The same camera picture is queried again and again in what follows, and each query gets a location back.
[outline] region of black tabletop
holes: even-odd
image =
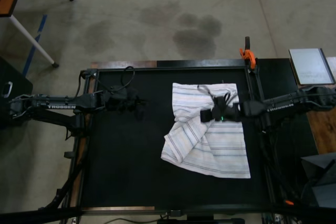
[[[265,98],[297,89],[288,59],[263,59],[259,64]],[[120,71],[102,71],[99,80],[107,85],[119,83]],[[141,98],[149,101],[145,119],[139,122],[131,112],[122,115],[104,112],[92,117],[81,206],[183,209],[197,205],[268,204],[270,200],[258,142],[259,133],[251,122],[243,122],[251,179],[206,176],[160,159],[163,136],[174,124],[172,83],[215,84],[222,81],[236,83],[239,99],[249,99],[243,68],[137,71],[132,86],[138,89]],[[295,154],[316,154],[307,118],[299,117],[292,125],[292,138],[296,139],[301,134],[305,139],[295,148]],[[286,149],[292,147],[293,143],[286,137],[288,131],[286,126],[279,131],[277,146],[284,174],[291,175],[298,170],[292,165],[293,159],[289,160],[289,154],[286,154]]]

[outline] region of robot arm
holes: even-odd
[[[135,116],[141,119],[142,111],[139,105],[142,105],[143,101],[137,96],[137,91],[123,86],[113,86],[111,89],[117,91],[101,90],[78,97],[24,94],[10,101],[7,116],[9,120],[18,124],[33,119],[65,126],[71,132],[71,136],[85,134],[84,114],[87,113],[129,110],[134,111]],[[74,115],[67,116],[49,109],[74,110]]]
[[[312,86],[296,92],[263,101],[245,101],[234,103],[233,107],[216,98],[211,110],[201,111],[201,121],[235,121],[244,118],[262,118],[267,114],[281,111],[280,120],[308,111],[329,111],[336,106],[336,90]]]

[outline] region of clamp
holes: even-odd
[[[249,60],[251,70],[255,70],[256,68],[256,58],[254,57],[254,53],[250,50],[250,37],[245,37],[245,50],[240,48],[240,55],[244,60]]]

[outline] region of white towel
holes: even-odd
[[[215,97],[237,93],[235,84],[206,85]],[[202,123],[200,110],[213,100],[204,86],[173,83],[175,124],[166,135],[161,159],[178,167],[219,178],[250,178],[242,123]],[[236,96],[230,103],[238,102]]]

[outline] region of blue tape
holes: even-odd
[[[40,26],[38,27],[38,30],[37,30],[39,33],[42,32],[44,24],[46,23],[47,17],[48,15],[43,15]]]
[[[40,40],[40,37],[41,37],[41,34],[37,35],[37,37],[35,38],[35,40],[38,42]],[[23,69],[23,72],[22,72],[22,75],[24,77],[26,77],[26,75],[28,73],[28,69],[30,67],[30,64],[32,62],[32,59],[33,59],[33,56],[34,56],[34,53],[35,53],[35,49],[36,49],[36,47],[32,46],[32,48],[29,51],[28,58],[27,58],[26,64],[25,64],[25,68]]]
[[[46,20],[47,20],[47,17],[48,15],[43,15],[42,17],[42,20],[41,20],[41,23],[38,27],[38,30],[37,32],[39,33],[39,35],[36,36],[35,40],[38,42],[40,40],[40,37],[41,37],[41,32],[44,28],[44,25],[46,23]],[[29,67],[30,67],[30,64],[33,60],[33,57],[34,57],[34,53],[35,53],[35,46],[32,46],[32,48],[30,49],[29,51],[29,54],[28,54],[28,58],[26,60],[26,64],[25,64],[25,67],[23,68],[23,72],[22,72],[22,75],[25,77],[28,73],[28,70],[29,70]]]

